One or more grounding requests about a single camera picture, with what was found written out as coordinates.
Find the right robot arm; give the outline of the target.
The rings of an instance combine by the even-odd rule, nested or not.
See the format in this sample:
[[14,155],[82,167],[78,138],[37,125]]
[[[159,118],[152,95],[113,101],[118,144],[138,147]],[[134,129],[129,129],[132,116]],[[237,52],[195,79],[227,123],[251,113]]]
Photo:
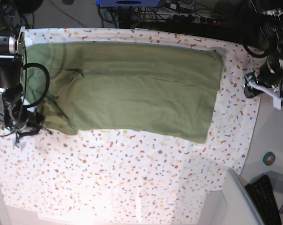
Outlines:
[[[50,76],[48,70],[38,63],[25,63],[25,27],[0,29],[0,129],[7,129],[17,138],[36,135],[44,129],[44,116],[30,108],[38,106],[46,97]],[[37,68],[45,75],[45,89],[35,102],[25,105],[26,72]]]

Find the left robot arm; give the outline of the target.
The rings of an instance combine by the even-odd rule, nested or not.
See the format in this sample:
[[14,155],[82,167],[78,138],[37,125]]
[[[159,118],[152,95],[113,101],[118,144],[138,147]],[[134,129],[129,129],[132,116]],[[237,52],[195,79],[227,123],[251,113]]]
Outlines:
[[283,98],[283,0],[251,0],[249,4],[268,48],[261,54],[254,53],[241,41],[249,55],[266,59],[260,68],[245,75],[244,94],[254,98],[278,88],[279,98]]

